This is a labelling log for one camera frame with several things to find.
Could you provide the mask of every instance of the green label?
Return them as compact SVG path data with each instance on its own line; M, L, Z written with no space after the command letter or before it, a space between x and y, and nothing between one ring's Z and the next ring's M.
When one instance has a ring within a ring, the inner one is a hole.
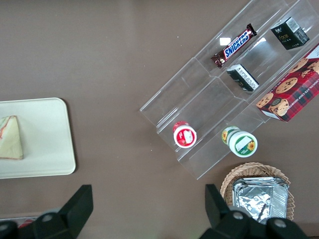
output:
M223 133L221 134L221 139L223 140L224 144L227 144L227 137L229 136L229 134L234 131L234 130L238 130L238 127L236 126L230 126L227 127Z
M240 137L235 143L236 152L241 155L251 154L256 148L256 143L249 136Z

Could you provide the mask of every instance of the bread slice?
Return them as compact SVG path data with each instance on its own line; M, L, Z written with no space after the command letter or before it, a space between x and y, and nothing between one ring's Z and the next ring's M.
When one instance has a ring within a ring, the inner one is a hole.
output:
M0 119L0 158L23 159L16 116Z

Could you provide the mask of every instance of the aluminum foil container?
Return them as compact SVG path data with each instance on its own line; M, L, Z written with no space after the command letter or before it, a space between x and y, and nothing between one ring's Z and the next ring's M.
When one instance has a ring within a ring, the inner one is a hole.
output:
M281 178L242 178L233 184L233 205L266 224L269 218L286 217L288 188Z

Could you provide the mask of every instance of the white tray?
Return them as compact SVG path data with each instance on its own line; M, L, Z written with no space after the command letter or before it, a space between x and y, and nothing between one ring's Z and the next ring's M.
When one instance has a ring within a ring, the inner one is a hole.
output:
M17 116L22 160L0 159L0 179L71 174L75 158L67 107L59 98L0 102L0 118Z

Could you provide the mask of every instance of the wicker basket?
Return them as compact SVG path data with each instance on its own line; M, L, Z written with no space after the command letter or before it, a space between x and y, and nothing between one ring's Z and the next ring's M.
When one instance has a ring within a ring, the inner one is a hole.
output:
M288 178L277 168L263 165L261 163L245 163L242 164L233 170L226 176L221 189L220 194L226 201L228 206L233 205L233 194L232 194L232 185L233 183L240 178L249 178L249 177L280 177L288 185L290 182ZM295 201L293 195L288 192L288 202L287 202L287 219L294 219L294 207Z

